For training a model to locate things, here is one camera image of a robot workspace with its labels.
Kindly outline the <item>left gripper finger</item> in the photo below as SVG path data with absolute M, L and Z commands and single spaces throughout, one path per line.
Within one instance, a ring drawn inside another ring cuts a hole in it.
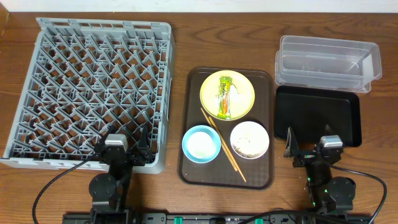
M 105 144 L 106 138 L 107 138 L 110 134 L 114 134 L 115 131 L 116 131 L 116 127 L 115 127 L 115 126 L 110 126 L 109 129 L 107 130 L 106 134 L 96 143 L 96 145 L 103 145 L 103 144 Z
M 148 130 L 147 126 L 144 126 L 142 128 L 140 140 L 137 143 L 137 148 L 143 153 L 143 154 L 148 154 L 149 153 L 149 138 L 148 138 Z

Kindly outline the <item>white pink bowl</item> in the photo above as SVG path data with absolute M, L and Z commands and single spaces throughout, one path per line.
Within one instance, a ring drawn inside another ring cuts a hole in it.
M 267 130 L 259 123 L 244 121 L 237 124 L 229 137 L 233 151 L 244 159 L 257 159 L 271 146 Z

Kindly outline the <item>light blue bowl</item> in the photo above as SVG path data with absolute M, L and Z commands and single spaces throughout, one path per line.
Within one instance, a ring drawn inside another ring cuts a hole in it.
M 206 125 L 190 128 L 183 136 L 182 150 L 194 163 L 205 164 L 217 157 L 221 149 L 218 133 Z

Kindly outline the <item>yellow plate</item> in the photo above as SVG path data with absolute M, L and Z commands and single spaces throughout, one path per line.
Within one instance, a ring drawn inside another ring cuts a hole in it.
M 242 73 L 221 70 L 205 79 L 200 88 L 203 109 L 224 121 L 242 118 L 254 105 L 253 84 Z

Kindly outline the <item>green orange snack wrapper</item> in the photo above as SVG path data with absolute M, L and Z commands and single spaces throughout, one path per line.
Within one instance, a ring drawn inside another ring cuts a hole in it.
M 232 78 L 220 77 L 219 87 L 219 108 L 217 117 L 221 119 L 231 119 L 231 112 L 229 108 L 229 94 L 232 84 Z

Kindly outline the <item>pile of rice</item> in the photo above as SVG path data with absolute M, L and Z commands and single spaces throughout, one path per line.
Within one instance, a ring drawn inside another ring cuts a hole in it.
M 247 158 L 256 157 L 264 151 L 264 145 L 256 134 L 243 134 L 233 141 L 235 151 Z

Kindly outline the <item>white cup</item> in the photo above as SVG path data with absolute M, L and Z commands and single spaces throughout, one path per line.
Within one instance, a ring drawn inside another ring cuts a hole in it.
M 199 159 L 211 157 L 216 151 L 211 136 L 205 132 L 193 133 L 188 139 L 187 148 L 193 157 Z

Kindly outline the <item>white tissue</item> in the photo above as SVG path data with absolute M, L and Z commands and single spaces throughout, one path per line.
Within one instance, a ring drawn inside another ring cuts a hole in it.
M 219 87 L 220 87 L 220 83 L 217 86 L 216 95 L 211 100 L 211 105 L 212 106 L 217 106 L 217 110 L 219 108 L 219 100 L 218 100 Z M 243 96 L 244 96 L 244 93 L 240 92 L 238 90 L 238 88 L 236 87 L 236 85 L 234 85 L 232 83 L 231 84 L 231 89 L 230 89 L 230 94 L 229 94 L 229 108 L 230 108 L 230 111 L 232 110 L 232 107 L 233 107 L 234 104 L 239 103 L 242 100 Z

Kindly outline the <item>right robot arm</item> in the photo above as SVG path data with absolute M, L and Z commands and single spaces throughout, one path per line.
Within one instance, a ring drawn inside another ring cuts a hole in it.
M 305 168 L 310 200 L 322 215 L 345 215 L 353 209 L 355 182 L 331 174 L 331 166 L 341 159 L 342 152 L 343 142 L 337 135 L 321 137 L 309 151 L 299 148 L 293 128 L 287 130 L 284 157 L 291 157 L 294 167 Z

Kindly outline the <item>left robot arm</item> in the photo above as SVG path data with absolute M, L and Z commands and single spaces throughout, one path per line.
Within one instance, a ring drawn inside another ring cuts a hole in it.
M 111 126 L 95 144 L 95 154 L 101 162 L 109 165 L 107 173 L 96 175 L 89 184 L 92 209 L 88 223 L 140 223 L 141 216 L 126 206 L 132 169 L 144 166 L 152 157 L 147 128 L 141 131 L 138 146 L 128 148 L 127 137 L 117 134 Z

